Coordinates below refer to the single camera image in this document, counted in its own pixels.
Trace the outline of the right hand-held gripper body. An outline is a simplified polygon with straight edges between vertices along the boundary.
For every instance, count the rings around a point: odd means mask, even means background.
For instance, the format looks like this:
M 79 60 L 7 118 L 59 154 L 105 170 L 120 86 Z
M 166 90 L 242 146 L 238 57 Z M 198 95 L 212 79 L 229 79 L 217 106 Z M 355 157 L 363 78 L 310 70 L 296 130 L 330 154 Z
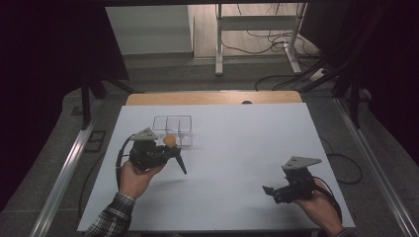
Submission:
M 289 184 L 281 189 L 280 201 L 294 201 L 295 199 L 311 199 L 316 184 L 308 167 L 321 163 L 318 158 L 293 156 L 282 166 Z

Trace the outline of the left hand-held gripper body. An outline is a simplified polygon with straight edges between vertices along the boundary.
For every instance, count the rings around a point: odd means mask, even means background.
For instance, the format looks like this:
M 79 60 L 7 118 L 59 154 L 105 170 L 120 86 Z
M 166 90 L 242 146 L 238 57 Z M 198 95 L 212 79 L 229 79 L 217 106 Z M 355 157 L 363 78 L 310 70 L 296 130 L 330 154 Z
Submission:
M 128 160 L 140 171 L 163 166 L 168 158 L 165 153 L 169 151 L 166 145 L 158 145 L 157 135 L 148 127 L 132 135 L 129 140 L 133 142 Z

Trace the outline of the clear acrylic organizer box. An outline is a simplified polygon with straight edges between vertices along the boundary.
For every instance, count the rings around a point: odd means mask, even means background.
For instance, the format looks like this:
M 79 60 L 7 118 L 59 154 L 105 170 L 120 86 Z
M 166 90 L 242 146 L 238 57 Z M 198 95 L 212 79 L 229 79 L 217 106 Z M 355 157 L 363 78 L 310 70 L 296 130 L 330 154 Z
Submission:
M 163 145 L 163 138 L 173 135 L 181 147 L 193 145 L 192 117 L 191 116 L 156 116 L 152 130 L 157 135 L 157 143 Z

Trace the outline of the person's left hand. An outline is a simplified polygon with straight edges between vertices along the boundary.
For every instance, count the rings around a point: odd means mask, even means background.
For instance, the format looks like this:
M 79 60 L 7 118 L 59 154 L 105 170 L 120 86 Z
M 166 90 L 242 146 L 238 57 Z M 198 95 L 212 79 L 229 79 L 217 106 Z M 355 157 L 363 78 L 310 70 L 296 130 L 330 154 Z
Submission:
M 142 172 L 135 168 L 130 161 L 124 162 L 121 167 L 119 191 L 132 199 L 138 199 L 145 193 L 152 178 L 161 172 L 163 168 L 164 165 L 161 165 Z

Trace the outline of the person's right hand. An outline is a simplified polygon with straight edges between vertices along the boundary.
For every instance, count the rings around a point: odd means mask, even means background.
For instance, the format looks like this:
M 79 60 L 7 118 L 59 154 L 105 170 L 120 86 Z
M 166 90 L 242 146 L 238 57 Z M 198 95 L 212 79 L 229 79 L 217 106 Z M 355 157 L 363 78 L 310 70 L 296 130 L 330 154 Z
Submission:
M 294 203 L 313 223 L 324 230 L 328 237 L 335 237 L 344 230 L 337 211 L 325 194 L 315 191 L 311 199 L 296 199 Z

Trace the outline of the white board sheet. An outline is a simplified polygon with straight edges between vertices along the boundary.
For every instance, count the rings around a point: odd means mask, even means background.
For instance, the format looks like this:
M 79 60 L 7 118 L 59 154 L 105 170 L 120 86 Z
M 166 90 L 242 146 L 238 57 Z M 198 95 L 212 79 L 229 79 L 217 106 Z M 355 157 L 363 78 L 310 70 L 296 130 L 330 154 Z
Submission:
M 283 165 L 293 156 L 318 159 L 312 175 L 345 202 L 304 103 L 265 105 L 124 106 L 88 200 L 85 231 L 117 191 L 116 160 L 126 139 L 155 119 L 188 116 L 192 144 L 185 164 L 170 160 L 136 202 L 131 230 L 159 232 L 311 229 L 295 204 L 265 194 L 287 181 Z

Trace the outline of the black floor plate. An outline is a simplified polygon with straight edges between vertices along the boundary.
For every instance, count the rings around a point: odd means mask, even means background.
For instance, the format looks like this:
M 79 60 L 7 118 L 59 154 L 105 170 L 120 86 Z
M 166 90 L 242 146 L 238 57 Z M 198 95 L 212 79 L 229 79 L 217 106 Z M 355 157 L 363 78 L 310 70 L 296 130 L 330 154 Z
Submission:
M 106 137 L 105 130 L 93 130 L 86 142 L 85 151 L 87 153 L 97 153 L 102 149 Z

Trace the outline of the black metal stand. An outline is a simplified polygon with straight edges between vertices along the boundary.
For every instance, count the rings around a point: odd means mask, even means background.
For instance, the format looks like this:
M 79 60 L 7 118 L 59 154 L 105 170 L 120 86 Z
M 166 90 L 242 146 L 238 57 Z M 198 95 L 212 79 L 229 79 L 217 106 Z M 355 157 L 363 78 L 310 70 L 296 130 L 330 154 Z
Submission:
M 356 63 L 354 61 L 346 61 L 342 65 L 321 76 L 316 81 L 297 89 L 297 91 L 299 93 L 309 92 L 333 78 L 337 78 L 337 81 L 332 88 L 332 95 L 335 98 L 342 98 L 347 91 L 350 91 L 349 117 L 353 125 L 356 128 L 360 128 L 359 103 L 361 101 L 361 80 L 359 70 L 357 69 Z
M 96 73 L 93 76 L 83 77 L 81 79 L 81 102 L 82 102 L 82 129 L 85 130 L 92 121 L 92 112 L 90 106 L 90 93 L 98 100 L 103 100 L 108 95 L 104 86 L 104 81 L 111 83 L 117 88 L 122 89 L 128 94 L 138 94 L 139 91 L 133 89 L 124 82 L 113 78 L 105 73 Z

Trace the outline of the white power strip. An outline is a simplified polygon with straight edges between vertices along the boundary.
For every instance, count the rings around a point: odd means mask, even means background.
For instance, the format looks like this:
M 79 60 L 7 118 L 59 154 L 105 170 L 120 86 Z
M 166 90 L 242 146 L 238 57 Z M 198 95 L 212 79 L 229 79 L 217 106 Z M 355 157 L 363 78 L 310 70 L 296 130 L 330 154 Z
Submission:
M 326 73 L 327 73 L 327 70 L 326 69 L 319 68 L 316 72 L 314 72 L 310 76 L 309 80 L 312 81 L 312 82 L 314 82 L 314 81 L 318 80 L 319 78 L 321 78 L 322 76 L 324 76 Z

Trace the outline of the white cabinet panel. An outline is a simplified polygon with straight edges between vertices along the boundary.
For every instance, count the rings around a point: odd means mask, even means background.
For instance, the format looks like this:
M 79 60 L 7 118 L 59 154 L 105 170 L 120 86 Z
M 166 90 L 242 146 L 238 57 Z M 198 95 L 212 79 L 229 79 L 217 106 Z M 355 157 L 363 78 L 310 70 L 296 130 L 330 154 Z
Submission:
M 187 53 L 193 49 L 189 7 L 107 7 L 122 55 Z

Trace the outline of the aluminium floor rail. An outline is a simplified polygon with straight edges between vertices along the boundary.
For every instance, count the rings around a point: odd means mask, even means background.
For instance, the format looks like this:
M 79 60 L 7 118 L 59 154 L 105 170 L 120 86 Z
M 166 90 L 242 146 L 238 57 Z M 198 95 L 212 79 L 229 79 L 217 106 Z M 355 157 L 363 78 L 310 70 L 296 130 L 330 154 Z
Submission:
M 372 151 L 362 131 L 359 128 L 356 128 L 355 124 L 352 122 L 350 118 L 350 110 L 345 105 L 345 101 L 343 99 L 334 99 L 334 104 L 338 108 L 342 119 L 350 130 L 355 143 L 361 151 L 362 156 L 364 157 L 367 166 L 369 167 L 377 186 L 380 189 L 383 198 L 387 202 L 387 205 L 404 237 L 419 237 L 419 229 L 413 223 L 413 219 L 411 218 L 411 215 L 401 197 L 390 183 L 387 175 L 384 173 L 384 170 L 379 164 L 377 157 Z
M 85 128 L 79 131 L 29 237 L 46 236 L 93 131 L 103 104 L 103 100 L 94 101 L 91 107 L 91 120 Z

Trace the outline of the white desk frame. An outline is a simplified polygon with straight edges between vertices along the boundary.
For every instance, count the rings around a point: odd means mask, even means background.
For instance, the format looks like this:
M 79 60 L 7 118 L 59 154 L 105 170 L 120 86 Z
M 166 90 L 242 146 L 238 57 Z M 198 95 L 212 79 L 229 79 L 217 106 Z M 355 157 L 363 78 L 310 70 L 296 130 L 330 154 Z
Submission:
M 300 74 L 301 69 L 294 53 L 294 43 L 302 21 L 306 4 L 296 7 L 295 15 L 276 16 L 222 16 L 222 5 L 216 4 L 216 52 L 215 74 L 223 73 L 222 64 L 222 33 L 231 31 L 291 31 L 291 39 L 284 43 L 285 53 L 294 74 Z

